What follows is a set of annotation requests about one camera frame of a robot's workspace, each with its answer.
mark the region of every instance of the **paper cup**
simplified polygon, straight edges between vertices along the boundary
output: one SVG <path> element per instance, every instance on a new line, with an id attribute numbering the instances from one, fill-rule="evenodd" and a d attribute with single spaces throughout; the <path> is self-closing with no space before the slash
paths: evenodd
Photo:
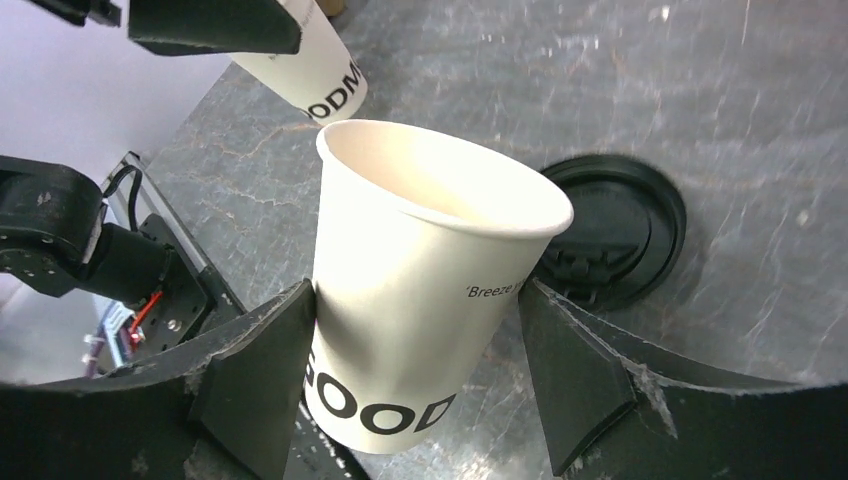
<path id="1" fill-rule="evenodd" d="M 318 153 L 306 400 L 342 444 L 399 452 L 450 407 L 571 203 L 515 160 L 407 125 L 337 122 Z"/>
<path id="2" fill-rule="evenodd" d="M 315 0 L 278 0 L 303 30 L 297 55 L 232 53 L 260 82 L 321 125 L 350 118 L 368 82 Z"/>

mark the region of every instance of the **black cable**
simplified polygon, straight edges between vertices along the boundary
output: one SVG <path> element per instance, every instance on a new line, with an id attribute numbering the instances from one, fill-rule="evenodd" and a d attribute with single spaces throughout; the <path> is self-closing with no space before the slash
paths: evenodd
<path id="1" fill-rule="evenodd" d="M 106 187 L 106 190 L 103 192 L 103 198 L 109 198 L 114 195 L 115 192 L 118 191 L 118 187 L 121 185 L 121 182 L 124 178 L 129 174 L 133 175 L 133 183 L 130 186 L 130 195 L 127 199 L 127 215 L 130 218 L 130 231 L 137 232 L 138 231 L 138 219 L 135 214 L 135 206 L 138 202 L 138 192 L 141 190 L 141 179 L 142 173 L 138 167 L 134 165 L 126 165 L 124 168 L 118 170 L 118 173 L 112 177 L 112 181 L 109 182 L 109 185 Z"/>

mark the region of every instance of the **white wall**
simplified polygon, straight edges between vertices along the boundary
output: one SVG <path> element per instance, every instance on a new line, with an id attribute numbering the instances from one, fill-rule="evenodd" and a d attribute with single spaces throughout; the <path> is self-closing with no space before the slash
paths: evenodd
<path id="1" fill-rule="evenodd" d="M 127 39 L 127 13 L 121 28 L 79 28 L 24 0 L 0 1 L 0 153 L 100 183 L 127 150 L 167 143 L 229 58 L 157 57 Z"/>

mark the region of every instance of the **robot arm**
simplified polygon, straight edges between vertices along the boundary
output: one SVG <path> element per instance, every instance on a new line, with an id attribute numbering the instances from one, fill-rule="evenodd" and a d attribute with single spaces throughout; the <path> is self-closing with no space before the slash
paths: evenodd
<path id="1" fill-rule="evenodd" d="M 121 25 L 109 0 L 29 0 L 82 27 L 91 18 Z M 156 55 L 255 52 L 296 54 L 301 30 L 277 0 L 130 0 L 129 39 Z"/>
<path id="2" fill-rule="evenodd" d="M 132 308 L 176 274 L 173 248 L 104 223 L 105 213 L 100 188 L 79 172 L 0 155 L 0 267 L 35 291 L 81 289 Z"/>

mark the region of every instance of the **cup rim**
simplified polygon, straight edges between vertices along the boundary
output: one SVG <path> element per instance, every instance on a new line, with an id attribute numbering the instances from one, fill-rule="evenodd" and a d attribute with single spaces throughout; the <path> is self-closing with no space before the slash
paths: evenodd
<path id="1" fill-rule="evenodd" d="M 349 167 L 343 161 L 341 161 L 330 149 L 330 146 L 326 140 L 327 132 L 330 130 L 343 128 L 345 125 L 349 124 L 381 124 L 381 125 L 391 125 L 393 127 L 401 127 L 405 129 L 415 130 L 426 135 L 443 137 L 445 139 L 449 139 L 455 142 L 462 142 L 470 145 L 472 148 L 480 149 L 481 151 L 485 151 L 488 155 L 492 156 L 492 161 L 501 162 L 501 163 L 511 163 L 520 169 L 525 169 L 528 174 L 538 175 L 539 178 L 545 180 L 550 184 L 550 188 L 555 189 L 558 192 L 558 195 L 555 194 L 554 197 L 558 197 L 557 199 L 560 201 L 560 208 L 558 210 L 563 211 L 562 218 L 555 222 L 549 223 L 547 225 L 539 225 L 537 227 L 526 227 L 526 226 L 517 226 L 510 227 L 507 225 L 498 225 L 498 224 L 485 224 L 479 222 L 473 222 L 469 220 L 465 220 L 460 217 L 456 217 L 453 215 L 449 215 L 438 210 L 434 210 L 432 208 L 424 207 L 419 205 L 411 200 L 408 200 L 400 195 L 392 193 L 381 186 L 373 183 L 367 178 L 363 177 L 359 172 Z M 390 122 L 385 120 L 367 120 L 367 119 L 348 119 L 348 120 L 339 120 L 336 122 L 332 122 L 324 127 L 318 132 L 318 136 L 316 139 L 318 154 L 321 157 L 321 160 L 324 163 L 332 162 L 335 166 L 340 167 L 346 173 L 348 173 L 352 178 L 354 178 L 357 182 L 360 182 L 369 190 L 373 191 L 375 194 L 383 196 L 387 201 L 391 202 L 394 205 L 394 208 L 399 212 L 402 212 L 411 217 L 417 218 L 419 220 L 423 220 L 425 222 L 438 225 L 441 227 L 449 228 L 451 230 L 457 230 L 460 232 L 484 236 L 484 237 L 494 237 L 494 238 L 514 238 L 514 239 L 531 239 L 531 238 L 553 238 L 554 236 L 562 233 L 571 225 L 572 220 L 574 219 L 574 207 L 571 204 L 568 196 L 565 192 L 562 191 L 555 183 L 550 181 L 547 177 L 537 172 L 536 170 L 524 165 L 523 163 L 510 158 L 500 152 L 495 150 L 491 150 L 482 145 L 478 145 L 474 142 L 470 142 L 468 140 L 454 137 L 452 135 L 448 135 L 446 133 L 438 132 L 436 130 L 430 130 L 423 127 L 416 127 L 414 125 L 409 125 L 405 123 L 399 122 Z"/>

